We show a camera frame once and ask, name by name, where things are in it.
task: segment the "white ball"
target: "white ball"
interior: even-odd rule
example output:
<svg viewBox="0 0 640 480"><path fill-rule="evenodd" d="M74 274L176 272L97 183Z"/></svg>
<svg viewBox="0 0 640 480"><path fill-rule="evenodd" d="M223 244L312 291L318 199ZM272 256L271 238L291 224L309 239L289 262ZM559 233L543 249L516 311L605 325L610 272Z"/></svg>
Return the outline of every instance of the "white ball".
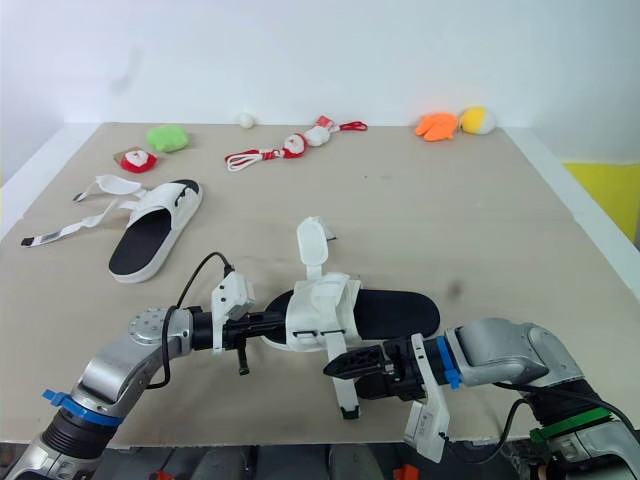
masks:
<svg viewBox="0 0 640 480"><path fill-rule="evenodd" d="M241 113L238 115L238 125L242 128L251 128L255 125L256 119L248 113Z"/></svg>

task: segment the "black cable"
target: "black cable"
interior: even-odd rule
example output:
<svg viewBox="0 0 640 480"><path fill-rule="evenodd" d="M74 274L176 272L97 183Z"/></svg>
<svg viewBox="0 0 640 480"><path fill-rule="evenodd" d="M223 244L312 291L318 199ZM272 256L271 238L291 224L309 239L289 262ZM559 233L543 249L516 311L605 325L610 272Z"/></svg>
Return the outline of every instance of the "black cable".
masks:
<svg viewBox="0 0 640 480"><path fill-rule="evenodd" d="M220 260L222 260L222 263L224 264L224 276L225 277L227 275L229 275L231 272L233 272L233 265L231 265L229 263L229 261L227 260L227 257L225 257L220 252L211 252L209 255L207 255L206 257L204 257L202 259L202 261L200 262L200 265L198 265L196 267L196 269L193 271L193 273L191 274L191 278L189 279L187 284L184 286L184 289L182 290L182 293L180 294L180 298L178 298L178 303L177 303L178 308L180 308L182 306L182 301L184 300L184 297L187 295L187 292L189 291L189 288L191 287L191 284L193 283L193 281L198 276L198 273L200 273L200 270L202 270L202 267L204 267L205 263L207 263L213 257L218 257L218 258L220 258Z"/></svg>
<svg viewBox="0 0 640 480"><path fill-rule="evenodd" d="M590 403L597 407L602 407L609 410L616 417L620 419L622 423L629 429L633 438L636 439L640 443L640 439L638 438L638 434L633 426L629 417L627 417L622 410L618 407L611 405L609 402L605 402L604 400L600 400L599 398L591 398L587 395L582 395L581 393L570 392L568 390L561 390L557 388L545 388L545 387L534 387L532 385L510 385L508 383L496 382L494 383L496 387L504 388L506 390L516 390L518 392L528 392L528 393L539 393L543 395L556 395L558 397L565 398L575 398L576 400L582 400L583 402Z"/></svg>
<svg viewBox="0 0 640 480"><path fill-rule="evenodd" d="M173 454L176 453L176 448L177 447L173 447L171 449L171 451L169 452L169 455L167 455L167 458L164 459L164 462L162 462L162 465L160 465L160 468L158 470L164 470L165 468L167 468L167 465L169 465L169 461L171 460L171 457L173 457Z"/></svg>
<svg viewBox="0 0 640 480"><path fill-rule="evenodd" d="M234 270L233 265L229 263L229 261L227 260L227 257L225 257L222 253L211 252L209 255L207 255L202 259L200 264L193 271L193 273L191 274L191 277L189 278L189 281L182 289L182 293L178 298L178 302L175 305L171 305L167 309L167 313L164 316L164 320L162 321L162 369L164 370L164 379L161 382L147 385L147 390L155 390L157 388L162 388L169 383L169 380L171 380L171 367L169 366L169 360L170 360L169 359L169 339L168 339L169 324L171 323L171 315L173 315L173 312L175 312L177 309L179 309L182 306L184 297L187 295L187 292L189 291L191 284L198 276L198 273L200 273L200 270L202 270L202 267L204 267L204 265L213 257L218 257L220 258L220 260L222 260L222 263L224 264L225 277L229 275L231 272L233 272Z"/></svg>
<svg viewBox="0 0 640 480"><path fill-rule="evenodd" d="M509 437L509 432L511 431L511 424L513 423L513 418L516 415L516 411L518 410L518 407L523 404L529 405L529 402L524 398L519 398L518 400L513 402L513 405L511 405L511 409L509 410L509 415L507 415L507 421L504 424L504 429L502 430L502 434L500 435L500 440L498 441L496 446L493 448L493 450L491 450L491 453L483 458L473 459L473 458L466 457L462 453L458 452L453 442L449 440L449 437L447 437L444 433L441 433L440 436L444 438L444 444L446 445L446 447L461 462L473 464L473 465L490 462L500 453L500 450L502 450L502 447L504 447L504 444L507 443L507 437Z"/></svg>

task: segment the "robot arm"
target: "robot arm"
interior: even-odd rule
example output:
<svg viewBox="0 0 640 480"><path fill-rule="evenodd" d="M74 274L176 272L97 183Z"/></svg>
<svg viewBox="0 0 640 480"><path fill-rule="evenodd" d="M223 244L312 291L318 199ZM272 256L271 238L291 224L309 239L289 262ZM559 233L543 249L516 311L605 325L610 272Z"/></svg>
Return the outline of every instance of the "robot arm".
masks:
<svg viewBox="0 0 640 480"><path fill-rule="evenodd" d="M426 396L426 403L413 405L405 439L435 461L440 460L449 419L435 383L456 389L461 383L510 382L502 386L523 393L543 426L534 431L533 440L545 444L564 471L591 469L615 456L625 462L629 475L620 478L640 479L635 434L598 407L604 402L567 349L537 325L490 318L449 329L434 339L417 334L389 340L337 357L325 373L359 378L356 390L362 398Z"/></svg>
<svg viewBox="0 0 640 480"><path fill-rule="evenodd" d="M284 328L279 314L247 313L253 305L250 290L244 277L233 272L214 290L212 306L225 303L228 308L217 309L224 315L218 313L214 318L199 307L172 309L166 320L167 360L193 350L212 349L219 336L220 350L237 350L240 374L249 373L244 352L246 339ZM225 296L216 291L226 292ZM70 394L45 392L45 398L59 407L58 412L13 465L7 480L92 477L118 426L163 366L166 315L166 308L150 308L136 315L130 320L128 331L89 362Z"/></svg>

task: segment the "orange plush toy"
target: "orange plush toy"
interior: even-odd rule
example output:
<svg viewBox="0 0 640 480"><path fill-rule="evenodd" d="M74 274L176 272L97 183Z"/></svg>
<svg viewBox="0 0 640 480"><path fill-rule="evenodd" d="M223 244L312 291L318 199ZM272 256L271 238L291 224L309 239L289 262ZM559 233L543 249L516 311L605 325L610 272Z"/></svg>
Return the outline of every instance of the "orange plush toy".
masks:
<svg viewBox="0 0 640 480"><path fill-rule="evenodd" d="M453 138L458 128L458 118L452 113L432 113L422 117L416 127L416 135L424 137L427 142L439 142Z"/></svg>

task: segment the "white wall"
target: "white wall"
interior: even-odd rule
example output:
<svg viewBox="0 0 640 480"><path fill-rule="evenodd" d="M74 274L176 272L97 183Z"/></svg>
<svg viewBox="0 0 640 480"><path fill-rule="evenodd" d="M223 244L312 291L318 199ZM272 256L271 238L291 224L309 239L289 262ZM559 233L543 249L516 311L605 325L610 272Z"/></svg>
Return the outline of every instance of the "white wall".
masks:
<svg viewBox="0 0 640 480"><path fill-rule="evenodd" d="M637 0L3 1L9 124L406 125L484 104L563 156L640 151Z"/></svg>

